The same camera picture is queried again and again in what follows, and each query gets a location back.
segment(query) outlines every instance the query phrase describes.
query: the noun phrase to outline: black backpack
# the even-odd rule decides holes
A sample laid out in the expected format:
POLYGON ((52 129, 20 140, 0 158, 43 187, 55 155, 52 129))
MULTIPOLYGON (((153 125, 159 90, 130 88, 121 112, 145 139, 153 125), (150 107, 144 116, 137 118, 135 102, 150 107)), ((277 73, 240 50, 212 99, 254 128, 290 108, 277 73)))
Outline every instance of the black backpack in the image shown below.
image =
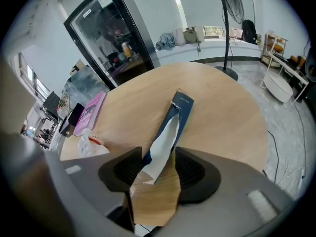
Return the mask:
POLYGON ((244 20, 242 22, 242 40, 251 44, 257 44, 257 33, 255 24, 251 20, 244 20))

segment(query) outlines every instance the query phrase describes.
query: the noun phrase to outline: black pedestal fan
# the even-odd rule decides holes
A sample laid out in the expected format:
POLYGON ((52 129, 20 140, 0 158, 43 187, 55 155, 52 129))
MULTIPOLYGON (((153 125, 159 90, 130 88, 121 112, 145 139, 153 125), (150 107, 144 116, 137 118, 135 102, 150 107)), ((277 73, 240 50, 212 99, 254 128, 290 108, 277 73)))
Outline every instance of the black pedestal fan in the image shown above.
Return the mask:
POLYGON ((228 48, 229 48, 229 24, 228 24, 228 15, 227 11, 231 17, 239 24, 244 20, 243 6, 241 0, 222 0, 223 4, 223 14, 225 18, 225 29, 226 29, 226 48, 225 48, 225 60, 223 67, 215 67, 218 70, 221 70, 234 80, 238 80, 237 73, 232 70, 232 68, 227 69, 227 57, 228 57, 228 48))

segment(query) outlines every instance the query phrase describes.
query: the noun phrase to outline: wooden table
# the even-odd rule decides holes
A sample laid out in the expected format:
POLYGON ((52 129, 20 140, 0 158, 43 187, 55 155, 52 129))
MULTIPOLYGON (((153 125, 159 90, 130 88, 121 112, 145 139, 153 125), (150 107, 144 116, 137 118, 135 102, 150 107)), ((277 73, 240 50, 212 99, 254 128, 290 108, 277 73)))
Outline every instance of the wooden table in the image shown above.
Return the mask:
MULTIPOLYGON (((111 153, 136 146, 143 155, 177 91, 195 102, 178 146, 239 160, 262 171, 268 154, 267 130, 255 100, 241 85, 200 63, 176 63, 146 72, 112 90, 100 111, 95 134, 111 153)), ((61 160, 78 158, 78 138, 65 140, 61 160)), ((155 185, 139 175, 131 187, 135 223, 163 226, 176 210, 180 192, 171 155, 155 185)))

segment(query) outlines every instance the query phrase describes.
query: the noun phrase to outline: pink book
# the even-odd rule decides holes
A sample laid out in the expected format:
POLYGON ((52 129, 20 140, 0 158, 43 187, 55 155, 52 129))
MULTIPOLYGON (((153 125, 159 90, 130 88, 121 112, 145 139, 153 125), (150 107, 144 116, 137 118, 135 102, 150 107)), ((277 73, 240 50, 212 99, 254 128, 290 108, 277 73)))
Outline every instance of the pink book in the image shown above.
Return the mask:
POLYGON ((96 94, 85 106, 83 112, 80 115, 78 123, 74 130, 75 136, 81 136, 82 131, 85 128, 89 128, 92 130, 95 125, 95 120, 98 117, 100 112, 102 103, 105 99, 106 93, 101 91, 100 93, 96 94))

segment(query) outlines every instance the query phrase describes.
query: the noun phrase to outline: black baseboard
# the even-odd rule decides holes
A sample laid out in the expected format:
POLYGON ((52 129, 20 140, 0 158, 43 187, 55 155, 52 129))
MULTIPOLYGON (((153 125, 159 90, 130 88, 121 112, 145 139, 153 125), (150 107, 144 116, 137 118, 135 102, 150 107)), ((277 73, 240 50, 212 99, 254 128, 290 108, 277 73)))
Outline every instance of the black baseboard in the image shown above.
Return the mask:
MULTIPOLYGON (((214 57, 214 58, 206 58, 200 59, 193 62, 199 63, 213 63, 213 62, 223 62, 225 57, 214 57)), ((228 61, 260 61, 259 57, 249 57, 249 56, 229 56, 228 61)))

